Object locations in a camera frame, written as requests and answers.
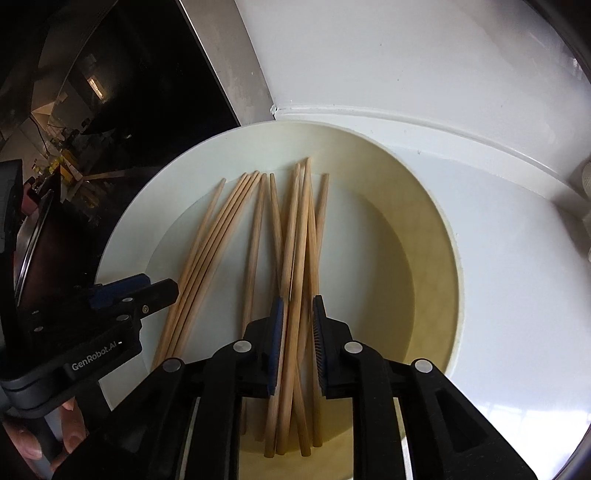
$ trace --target white surface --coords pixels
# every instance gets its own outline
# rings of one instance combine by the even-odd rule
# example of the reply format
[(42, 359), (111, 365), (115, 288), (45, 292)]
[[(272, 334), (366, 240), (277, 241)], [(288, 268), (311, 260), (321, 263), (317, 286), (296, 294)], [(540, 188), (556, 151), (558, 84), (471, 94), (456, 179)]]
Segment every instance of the white surface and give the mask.
[(502, 150), (437, 128), (355, 115), (355, 111), (326, 113), (325, 109), (316, 108), (283, 109), (277, 111), (275, 118), (338, 125), (384, 145), (403, 145), (417, 152), (451, 158), (542, 195), (578, 218), (584, 217), (591, 208), (588, 199), (571, 188), (568, 182), (525, 161), (516, 152)]
[[(335, 119), (373, 132), (371, 119)], [(457, 145), (460, 158), (469, 153), (462, 142), (423, 135), (432, 150), (445, 145), (438, 155), (390, 133), (381, 132), (382, 143), (444, 212), (462, 265), (465, 323), (446, 373), (538, 480), (550, 480), (591, 421), (591, 241), (581, 221), (548, 200), (446, 158)]]
[(427, 125), (580, 188), (591, 86), (522, 0), (236, 3), (279, 111)]

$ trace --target wooden chopstick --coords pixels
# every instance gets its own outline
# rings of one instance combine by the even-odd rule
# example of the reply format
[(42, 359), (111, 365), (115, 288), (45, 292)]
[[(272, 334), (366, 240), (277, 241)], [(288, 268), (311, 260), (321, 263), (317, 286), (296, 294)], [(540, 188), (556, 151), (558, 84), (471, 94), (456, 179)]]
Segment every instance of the wooden chopstick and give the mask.
[(269, 189), (271, 191), (271, 220), (273, 226), (273, 247), (275, 249), (275, 271), (277, 272), (277, 283), (281, 288), (281, 214), (279, 211), (279, 199), (277, 196), (277, 183), (275, 182), (275, 174), (269, 175)]
[[(295, 175), (297, 175), (298, 177), (300, 176), (299, 169), (296, 169)], [(301, 198), (301, 192), (302, 192), (302, 189), (298, 189), (299, 198)], [(290, 289), (292, 287), (293, 287), (293, 278), (291, 279)], [(294, 379), (293, 410), (295, 413), (295, 417), (296, 417), (295, 420), (297, 423), (296, 428), (297, 428), (297, 434), (298, 434), (298, 442), (300, 445), (300, 453), (304, 457), (310, 456), (312, 454), (312, 451), (310, 448), (310, 436), (308, 433), (307, 420), (306, 420), (306, 406), (304, 404), (304, 396), (303, 396), (302, 390), (301, 390), (301, 379), (300, 379), (299, 368), (297, 368), (296, 376)]]
[[(322, 175), (320, 187), (320, 199), (318, 217), (316, 222), (316, 272), (313, 282), (310, 284), (310, 302), (315, 295), (320, 293), (319, 258), (322, 249), (322, 237), (324, 235), (324, 221), (326, 220), (326, 203), (329, 192), (329, 175)], [(316, 351), (312, 349), (312, 445), (322, 447), (322, 391), (318, 379), (318, 366), (316, 364)]]
[(246, 191), (243, 192), (243, 194), (236, 202), (236, 205), (232, 208), (230, 216), (228, 217), (224, 224), (224, 227), (220, 231), (221, 235), (218, 235), (218, 237), (216, 238), (216, 242), (214, 243), (213, 249), (207, 255), (205, 262), (207, 266), (204, 266), (204, 268), (202, 268), (202, 271), (199, 274), (199, 277), (201, 278), (198, 277), (197, 279), (198, 281), (200, 281), (200, 284), (196, 288), (196, 294), (191, 302), (190, 311), (184, 319), (180, 319), (179, 321), (181, 329), (176, 344), (174, 345), (173, 356), (182, 356), (184, 353), (184, 349), (189, 339), (189, 334), (191, 331), (193, 320), (195, 319), (197, 313), (199, 312), (199, 309), (201, 308), (201, 304), (203, 303), (203, 299), (205, 297), (205, 294), (207, 293), (207, 289), (209, 288), (209, 285), (211, 284), (217, 267), (219, 266), (222, 260), (224, 250), (228, 246), (228, 243), (232, 238), (232, 234), (237, 224), (239, 223), (244, 206), (246, 205), (248, 199), (250, 198), (252, 192), (254, 191), (254, 188), (256, 187), (260, 179), (260, 172), (255, 172), (254, 174), (252, 174), (246, 186)]
[[(212, 216), (213, 210), (215, 209), (215, 207), (217, 205), (217, 201), (219, 200), (219, 197), (222, 193), (222, 190), (223, 190), (225, 184), (226, 184), (226, 179), (221, 179), (220, 183), (217, 185), (217, 188), (213, 193), (213, 197), (209, 202), (209, 206), (207, 207), (207, 210), (205, 211), (205, 215), (203, 216), (203, 219), (201, 220), (201, 225), (199, 225), (199, 228), (197, 229), (197, 234), (195, 235), (195, 239), (193, 240), (193, 245), (191, 245), (191, 250), (189, 251), (187, 259), (185, 260), (183, 272), (181, 273), (181, 276), (178, 281), (179, 296), (182, 296), (182, 294), (187, 286), (187, 281), (189, 279), (189, 275), (193, 271), (193, 268), (197, 262), (197, 254), (199, 253), (199, 247), (201, 246), (202, 237), (205, 233), (205, 229), (207, 227), (207, 224), (209, 223), (209, 219)], [(172, 332), (170, 332), (170, 335), (165, 335), (164, 332), (167, 331), (167, 326), (170, 325), (171, 322), (173, 322), (173, 319), (176, 317), (177, 308), (178, 308), (178, 302), (175, 302), (168, 309), (168, 313), (166, 315), (166, 321), (164, 322), (163, 334), (160, 336), (160, 340), (158, 342), (158, 347), (156, 348), (156, 353), (154, 354), (154, 359), (152, 360), (152, 370), (154, 370), (156, 367), (158, 367), (160, 365), (160, 363), (162, 363), (162, 361), (164, 361), (163, 356), (164, 356), (166, 350), (168, 349), (168, 343), (170, 342), (170, 336), (172, 335)]]
[(190, 294), (190, 290), (191, 290), (191, 287), (193, 286), (194, 279), (199, 272), (199, 269), (197, 268), (197, 266), (199, 265), (199, 261), (202, 260), (202, 258), (203, 258), (203, 252), (206, 248), (208, 248), (208, 245), (210, 244), (209, 243), (210, 239), (213, 236), (214, 231), (216, 231), (217, 225), (220, 224), (222, 222), (222, 219), (226, 215), (229, 214), (233, 203), (238, 198), (239, 192), (241, 192), (244, 185), (246, 185), (245, 182), (247, 181), (247, 179), (248, 179), (248, 175), (246, 173), (240, 177), (240, 179), (236, 183), (236, 186), (233, 188), (230, 195), (226, 199), (226, 202), (224, 203), (222, 208), (220, 208), (220, 211), (216, 215), (215, 220), (212, 222), (212, 225), (207, 233), (206, 239), (202, 242), (201, 246), (199, 247), (199, 251), (197, 252), (196, 265), (194, 265), (192, 267), (193, 271), (191, 272), (191, 276), (187, 280), (186, 286), (185, 286), (183, 292), (180, 294), (179, 299), (177, 300), (175, 315), (170, 319), (171, 322), (167, 323), (165, 325), (164, 331), (161, 335), (160, 341), (163, 343), (163, 351), (162, 351), (162, 356), (160, 358), (160, 361), (163, 361), (164, 359), (168, 358), (171, 355), (170, 342), (172, 340), (174, 331), (177, 328), (180, 313), (182, 312), (183, 307), (184, 307), (185, 303), (187, 302), (187, 297)]
[(295, 168), (295, 172), (292, 178), (291, 187), (291, 199), (289, 203), (289, 210), (287, 216), (287, 228), (285, 229), (285, 246), (283, 249), (283, 262), (281, 269), (280, 278), (280, 296), (283, 299), (283, 329), (281, 332), (281, 347), (279, 352), (279, 367), (277, 372), (277, 385), (275, 387), (275, 395), (272, 395), (269, 399), (269, 406), (267, 408), (267, 422), (265, 424), (265, 442), (264, 450), (265, 456), (273, 458), (275, 455), (275, 438), (276, 438), (276, 427), (277, 427), (277, 415), (279, 412), (279, 399), (281, 392), (281, 379), (283, 371), (283, 357), (285, 350), (285, 336), (287, 333), (287, 307), (289, 299), (289, 288), (291, 285), (291, 273), (293, 267), (293, 256), (294, 256), (294, 242), (296, 238), (296, 216), (297, 216), (297, 204), (298, 204), (298, 193), (299, 193), (299, 182), (300, 182), (300, 165), (298, 164)]
[(287, 451), (291, 408), (293, 405), (294, 380), (297, 371), (297, 339), (300, 327), (301, 298), (306, 260), (306, 236), (308, 227), (308, 206), (310, 203), (311, 163), (306, 160), (301, 204), (297, 218), (297, 239), (295, 243), (293, 277), (291, 285), (288, 332), (285, 341), (285, 365), (281, 381), (281, 399), (277, 428), (277, 453)]
[[(310, 324), (310, 312), (311, 312), (311, 302), (314, 296), (320, 293), (320, 276), (319, 276), (319, 259), (320, 259), (320, 251), (322, 250), (322, 237), (324, 234), (324, 220), (326, 219), (326, 203), (328, 200), (328, 187), (329, 187), (329, 174), (325, 173), (322, 175), (322, 183), (320, 186), (320, 195), (319, 195), (319, 204), (318, 204), (318, 212), (317, 215), (314, 215), (314, 210), (311, 209), (309, 212), (308, 218), (308, 243), (310, 246), (311, 242), (314, 242), (313, 232), (316, 232), (316, 251), (317, 254), (315, 256), (314, 262), (314, 284), (308, 284), (308, 289), (310, 291), (310, 297), (305, 296), (304, 303), (302, 304), (302, 315), (301, 315), (301, 322), (300, 325), (300, 337), (298, 339), (298, 363), (301, 364), (304, 361), (304, 355), (306, 352), (306, 345), (308, 340), (308, 333), (310, 332), (310, 328), (304, 328), (306, 324)], [(308, 269), (306, 270), (307, 278), (306, 281), (310, 282), (310, 251), (308, 250)]]
[(262, 211), (265, 205), (265, 189), (267, 188), (267, 174), (261, 177), (258, 195), (256, 197), (255, 213), (252, 219), (251, 244), (246, 263), (246, 285), (244, 287), (244, 305), (242, 308), (242, 336), (246, 326), (252, 319), (252, 302), (254, 300), (256, 265), (258, 262), (259, 243), (261, 240)]
[(322, 250), (322, 237), (324, 235), (324, 222), (326, 220), (326, 203), (329, 197), (330, 175), (325, 173), (320, 181), (320, 194), (318, 195), (318, 214), (316, 215), (316, 243), (318, 244), (318, 258)]
[(201, 282), (203, 281), (203, 277), (207, 272), (207, 268), (211, 263), (212, 257), (215, 255), (215, 252), (221, 243), (223, 236), (226, 233), (226, 230), (228, 229), (234, 214), (236, 213), (236, 210), (244, 200), (244, 197), (246, 196), (249, 187), (252, 185), (254, 178), (254, 174), (250, 174), (243, 179), (242, 184), (236, 189), (233, 198), (228, 200), (228, 208), (226, 211), (221, 216), (219, 216), (217, 219), (217, 224), (212, 225), (208, 235), (209, 239), (202, 249), (199, 261), (197, 262), (197, 265), (191, 274), (191, 278), (187, 283), (186, 294), (183, 296), (184, 303), (181, 302), (179, 304), (177, 323), (168, 346), (167, 357), (171, 357), (173, 355), (178, 338), (181, 335), (181, 331), (183, 330), (185, 322), (187, 321), (187, 316), (189, 315), (189, 311), (195, 300), (197, 291), (200, 288)]

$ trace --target fingernail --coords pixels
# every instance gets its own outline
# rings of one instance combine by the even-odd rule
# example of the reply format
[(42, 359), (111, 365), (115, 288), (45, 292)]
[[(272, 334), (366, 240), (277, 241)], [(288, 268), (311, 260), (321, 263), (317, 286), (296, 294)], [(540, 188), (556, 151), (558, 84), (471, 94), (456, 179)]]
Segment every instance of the fingernail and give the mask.
[(82, 443), (82, 440), (78, 435), (72, 435), (70, 437), (70, 446), (72, 447), (72, 450), (75, 450), (78, 448), (78, 445), (80, 445)]
[(41, 451), (40, 446), (28, 445), (25, 449), (31, 460), (41, 460), (41, 457), (43, 457), (43, 452)]

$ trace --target white plate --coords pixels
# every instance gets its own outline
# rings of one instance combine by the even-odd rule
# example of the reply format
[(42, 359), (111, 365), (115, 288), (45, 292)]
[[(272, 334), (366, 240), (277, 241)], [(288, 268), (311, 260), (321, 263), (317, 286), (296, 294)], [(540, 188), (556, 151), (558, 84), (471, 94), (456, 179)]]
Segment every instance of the white plate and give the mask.
[[(426, 357), (445, 370), (459, 331), (458, 271), (445, 223), (416, 178), (389, 152), (334, 127), (299, 122), (251, 125), (184, 153), (154, 177), (124, 213), (105, 249), (97, 282), (140, 272), (152, 281), (178, 278), (211, 192), (222, 177), (229, 182), (221, 201), (244, 171), (275, 172), (281, 194), (288, 169), (308, 156), (313, 159), (315, 184), (320, 173), (331, 175), (320, 259), (320, 291), (327, 313), (346, 321), (354, 338), (386, 358), (410, 362)], [(207, 358), (239, 336), (253, 206), (252, 199), (195, 319), (183, 357), (187, 362)], [(271, 304), (268, 222), (267, 209), (254, 318), (266, 316)], [(147, 375), (165, 316), (161, 311), (144, 320), (142, 354), (101, 381), (112, 407)], [(298, 452), (264, 459), (262, 444), (253, 436), (262, 423), (262, 409), (253, 406), (249, 412), (241, 478), (350, 478), (347, 401), (324, 405), (328, 441), (307, 459)], [(292, 446), (296, 445), (293, 435)]]

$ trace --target metal rim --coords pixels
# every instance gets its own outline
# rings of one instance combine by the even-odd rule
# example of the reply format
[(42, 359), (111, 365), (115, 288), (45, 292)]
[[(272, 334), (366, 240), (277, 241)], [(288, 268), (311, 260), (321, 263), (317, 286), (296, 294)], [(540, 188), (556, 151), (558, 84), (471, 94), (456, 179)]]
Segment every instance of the metal rim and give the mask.
[(37, 246), (37, 242), (39, 241), (39, 236), (41, 235), (41, 230), (43, 229), (43, 225), (45, 225), (52, 200), (53, 191), (50, 190), (43, 196), (43, 198), (41, 198), (41, 201), (39, 202), (39, 219), (37, 220), (37, 224), (35, 225), (33, 233), (31, 234), (31, 239), (27, 244), (27, 252), (25, 253), (24, 259), (22, 261), (21, 271), (18, 273), (17, 284), (14, 287), (14, 297), (15, 301), (17, 302), (17, 306), (21, 302), (22, 291), (27, 280), (29, 265), (31, 264), (31, 259), (35, 253), (35, 248)]

